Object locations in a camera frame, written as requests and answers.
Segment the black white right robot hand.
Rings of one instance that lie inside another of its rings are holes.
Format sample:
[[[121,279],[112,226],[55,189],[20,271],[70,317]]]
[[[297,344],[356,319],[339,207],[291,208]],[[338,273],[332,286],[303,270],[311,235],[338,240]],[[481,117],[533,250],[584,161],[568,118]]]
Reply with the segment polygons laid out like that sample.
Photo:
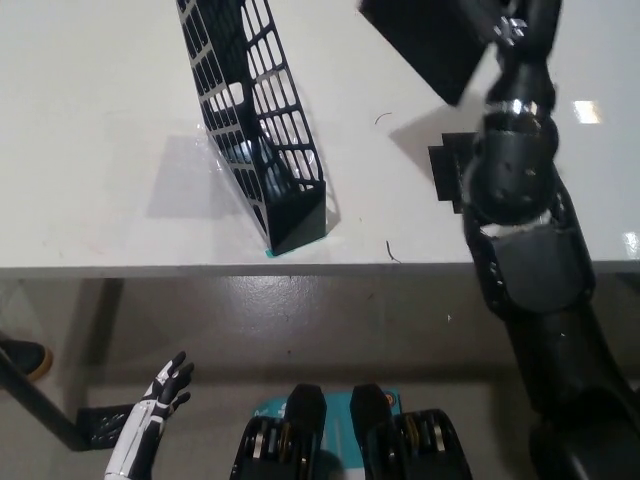
[[[498,1],[495,28],[501,73],[486,102],[518,100],[549,112],[556,103],[548,58],[553,49],[562,3],[560,1]]]

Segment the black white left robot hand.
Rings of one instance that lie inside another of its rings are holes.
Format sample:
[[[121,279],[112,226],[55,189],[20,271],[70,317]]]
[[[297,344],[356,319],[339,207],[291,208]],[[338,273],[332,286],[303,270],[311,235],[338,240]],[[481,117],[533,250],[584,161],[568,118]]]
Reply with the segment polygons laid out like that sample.
[[[177,408],[190,399],[186,388],[190,385],[195,368],[186,363],[186,352],[179,352],[167,362],[141,398],[145,406],[152,408],[152,416],[166,421]]]

